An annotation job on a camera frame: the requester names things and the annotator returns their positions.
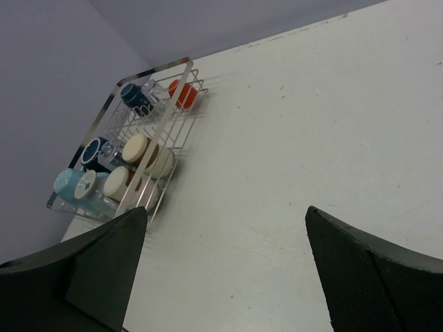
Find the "grey ceramic mug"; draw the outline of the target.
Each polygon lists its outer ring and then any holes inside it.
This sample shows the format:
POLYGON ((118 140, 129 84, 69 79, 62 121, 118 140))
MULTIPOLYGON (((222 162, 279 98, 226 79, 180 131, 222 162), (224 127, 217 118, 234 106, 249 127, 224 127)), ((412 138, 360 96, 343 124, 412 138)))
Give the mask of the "grey ceramic mug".
POLYGON ((98 200, 103 196, 103 187, 109 173, 89 170, 80 178, 74 190, 77 200, 98 200))

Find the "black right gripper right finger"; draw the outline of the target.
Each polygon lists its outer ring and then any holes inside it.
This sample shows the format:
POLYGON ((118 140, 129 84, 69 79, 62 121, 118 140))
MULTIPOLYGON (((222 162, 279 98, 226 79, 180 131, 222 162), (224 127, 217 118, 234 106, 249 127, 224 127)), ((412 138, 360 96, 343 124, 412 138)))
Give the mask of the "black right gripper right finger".
POLYGON ((311 206, 307 236, 334 331, 441 331, 442 260, 311 206))

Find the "clear plastic cup front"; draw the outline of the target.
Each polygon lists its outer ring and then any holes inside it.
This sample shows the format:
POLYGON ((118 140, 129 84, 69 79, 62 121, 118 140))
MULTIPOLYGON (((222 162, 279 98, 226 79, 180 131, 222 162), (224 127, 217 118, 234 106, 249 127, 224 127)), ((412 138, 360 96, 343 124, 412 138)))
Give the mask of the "clear plastic cup front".
POLYGON ((108 140, 98 152, 98 162, 109 171, 120 166, 132 167, 123 159, 123 142, 120 140, 108 140))

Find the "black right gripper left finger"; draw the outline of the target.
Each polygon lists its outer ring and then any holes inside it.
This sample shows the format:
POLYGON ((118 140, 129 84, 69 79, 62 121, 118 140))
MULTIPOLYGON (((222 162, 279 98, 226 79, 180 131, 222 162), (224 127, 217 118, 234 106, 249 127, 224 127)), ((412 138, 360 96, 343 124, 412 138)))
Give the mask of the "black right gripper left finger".
POLYGON ((124 331, 147 229, 134 208, 1 265, 2 331, 124 331))

